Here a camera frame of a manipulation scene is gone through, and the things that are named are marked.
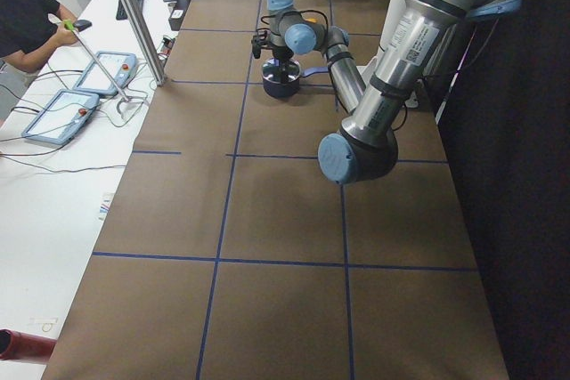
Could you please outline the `person's hand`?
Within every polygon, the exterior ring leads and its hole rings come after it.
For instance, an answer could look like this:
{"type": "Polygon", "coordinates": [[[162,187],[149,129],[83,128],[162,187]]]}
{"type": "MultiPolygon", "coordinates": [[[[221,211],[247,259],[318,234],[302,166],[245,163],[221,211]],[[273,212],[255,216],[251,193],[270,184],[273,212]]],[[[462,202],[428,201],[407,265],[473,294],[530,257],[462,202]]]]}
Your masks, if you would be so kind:
{"type": "Polygon", "coordinates": [[[75,33],[60,24],[52,37],[53,42],[57,46],[74,45],[78,42],[75,33]]]}

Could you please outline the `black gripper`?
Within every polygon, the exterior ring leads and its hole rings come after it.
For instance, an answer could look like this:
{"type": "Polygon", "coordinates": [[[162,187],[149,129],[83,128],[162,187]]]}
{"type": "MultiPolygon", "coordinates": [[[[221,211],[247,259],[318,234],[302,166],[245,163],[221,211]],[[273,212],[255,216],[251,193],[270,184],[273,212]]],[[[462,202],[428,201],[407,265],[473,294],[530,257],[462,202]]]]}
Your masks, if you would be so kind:
{"type": "Polygon", "coordinates": [[[292,51],[287,46],[273,46],[272,53],[274,59],[280,63],[280,83],[289,83],[289,61],[292,58],[292,51]]]}

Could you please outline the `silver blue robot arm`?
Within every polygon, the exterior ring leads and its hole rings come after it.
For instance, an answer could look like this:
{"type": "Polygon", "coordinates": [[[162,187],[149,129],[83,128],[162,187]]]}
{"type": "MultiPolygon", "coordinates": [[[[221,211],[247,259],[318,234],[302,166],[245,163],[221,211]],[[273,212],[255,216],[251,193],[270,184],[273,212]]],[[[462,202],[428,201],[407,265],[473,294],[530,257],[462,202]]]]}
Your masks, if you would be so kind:
{"type": "Polygon", "coordinates": [[[318,148],[322,173],[338,184],[374,180],[388,174],[398,158],[392,124],[446,30],[462,20],[487,20],[517,11],[522,0],[404,0],[405,7],[384,52],[371,61],[369,77],[359,72],[348,50],[349,37],[329,23],[313,23],[294,0],[267,0],[269,28],[252,39],[252,53],[273,52],[265,86],[289,95],[294,55],[319,52],[347,112],[338,131],[318,148]]]}

